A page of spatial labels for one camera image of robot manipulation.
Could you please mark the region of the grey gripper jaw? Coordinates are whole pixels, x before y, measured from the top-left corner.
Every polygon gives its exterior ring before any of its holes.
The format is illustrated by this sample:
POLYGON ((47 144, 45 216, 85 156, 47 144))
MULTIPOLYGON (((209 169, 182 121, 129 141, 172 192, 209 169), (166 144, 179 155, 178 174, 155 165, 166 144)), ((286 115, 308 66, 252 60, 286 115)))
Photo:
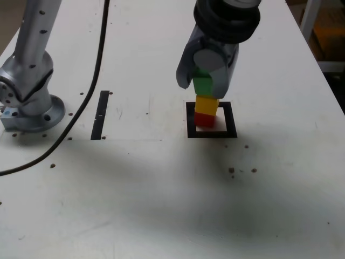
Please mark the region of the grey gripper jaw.
POLYGON ((238 44, 224 46, 211 44, 194 55, 196 71, 195 86, 203 89, 200 94, 210 94, 215 99, 225 97, 231 82, 239 54, 238 44))
POLYGON ((203 49, 203 36, 204 33, 195 24, 176 70, 177 83, 183 89, 187 89, 191 84, 192 76, 196 70, 194 55, 203 49))

